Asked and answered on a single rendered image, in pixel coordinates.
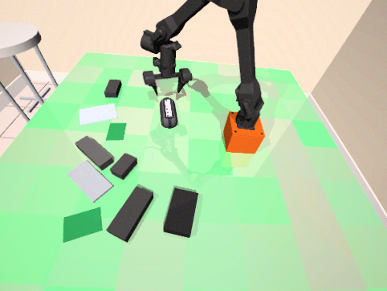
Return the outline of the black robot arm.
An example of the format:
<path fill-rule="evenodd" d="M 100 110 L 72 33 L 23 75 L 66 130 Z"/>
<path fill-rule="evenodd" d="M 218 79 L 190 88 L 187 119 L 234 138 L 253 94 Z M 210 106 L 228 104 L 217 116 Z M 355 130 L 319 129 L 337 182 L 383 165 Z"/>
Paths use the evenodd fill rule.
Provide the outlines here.
<path fill-rule="evenodd" d="M 255 130 L 264 104 L 259 82 L 255 77 L 254 20 L 258 0 L 187 0 L 173 14 L 158 22 L 155 32 L 148 29 L 143 31 L 141 48 L 154 54 L 160 52 L 162 61 L 173 62 L 176 59 L 176 50 L 182 45 L 170 39 L 179 35 L 186 22 L 211 2 L 227 9 L 229 20 L 235 29 L 241 76 L 241 83 L 235 89 L 236 101 L 240 107 L 236 116 L 237 128 Z M 160 59 L 153 57 L 153 66 L 159 72 Z"/>

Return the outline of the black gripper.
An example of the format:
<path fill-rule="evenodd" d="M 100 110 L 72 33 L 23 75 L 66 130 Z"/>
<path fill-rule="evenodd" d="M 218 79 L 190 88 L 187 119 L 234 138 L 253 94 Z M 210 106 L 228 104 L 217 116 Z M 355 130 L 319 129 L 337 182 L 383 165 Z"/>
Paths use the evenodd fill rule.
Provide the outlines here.
<path fill-rule="evenodd" d="M 146 85 L 152 86 L 157 95 L 156 79 L 166 79 L 178 77 L 177 93 L 181 91 L 186 83 L 192 80 L 193 75 L 188 68 L 180 68 L 179 72 L 175 72 L 176 60 L 173 62 L 165 62 L 160 59 L 160 74 L 153 74 L 153 71 L 144 71 L 142 78 Z"/>

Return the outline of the white flat rectangular sheet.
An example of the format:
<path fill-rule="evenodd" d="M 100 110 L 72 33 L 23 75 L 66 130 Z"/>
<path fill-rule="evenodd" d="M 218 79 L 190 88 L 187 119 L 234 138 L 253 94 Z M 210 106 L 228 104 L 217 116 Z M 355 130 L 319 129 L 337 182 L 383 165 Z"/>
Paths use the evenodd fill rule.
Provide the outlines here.
<path fill-rule="evenodd" d="M 80 125 L 117 118 L 114 103 L 79 111 Z"/>

